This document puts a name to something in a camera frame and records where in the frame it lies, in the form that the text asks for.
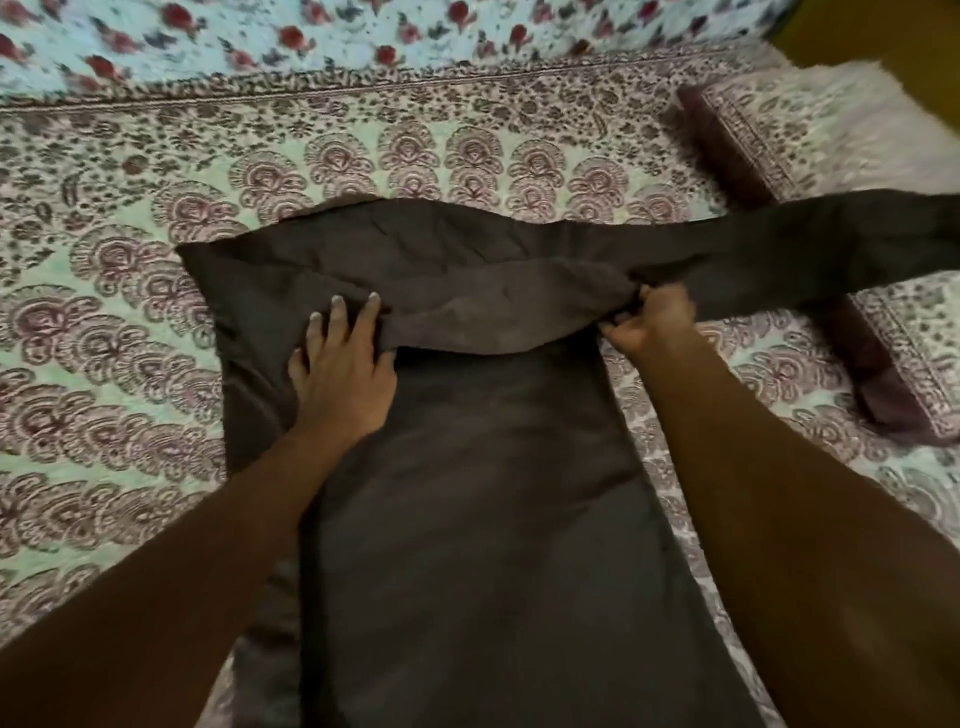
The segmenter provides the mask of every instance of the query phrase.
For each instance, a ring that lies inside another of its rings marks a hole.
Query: person's right arm
[[[644,289],[605,336],[637,367],[741,641],[790,728],[960,726],[960,552],[756,400]]]

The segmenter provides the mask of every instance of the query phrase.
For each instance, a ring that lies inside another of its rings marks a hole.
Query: pillowcase
[[[960,139],[878,64],[761,71],[679,97],[718,176],[747,206],[879,187],[960,191]],[[960,273],[810,313],[882,431],[907,443],[960,439]]]

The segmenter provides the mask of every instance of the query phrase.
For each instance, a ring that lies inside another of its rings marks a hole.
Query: bedspread
[[[307,73],[114,88],[0,109],[0,629],[8,639],[224,476],[209,317],[173,246],[343,192],[443,199],[530,221],[656,224],[725,201],[672,110],[679,85],[783,63],[764,45],[443,72]],[[704,325],[792,426],[960,543],[953,453],[858,419],[808,322]],[[620,403],[714,621],[736,642],[636,374]],[[229,674],[204,720],[227,720]]]

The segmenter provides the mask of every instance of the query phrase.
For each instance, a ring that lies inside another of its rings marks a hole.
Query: person's left hand
[[[335,296],[324,337],[324,317],[315,313],[306,331],[306,357],[297,349],[287,371],[300,403],[294,430],[313,435],[346,438],[351,448],[377,431],[387,420],[394,401],[394,353],[373,362],[373,331],[380,297],[371,294],[349,330],[347,306]]]

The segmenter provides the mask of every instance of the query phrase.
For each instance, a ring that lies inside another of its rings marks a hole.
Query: light blue floral fabric
[[[0,93],[757,36],[796,0],[0,0]]]

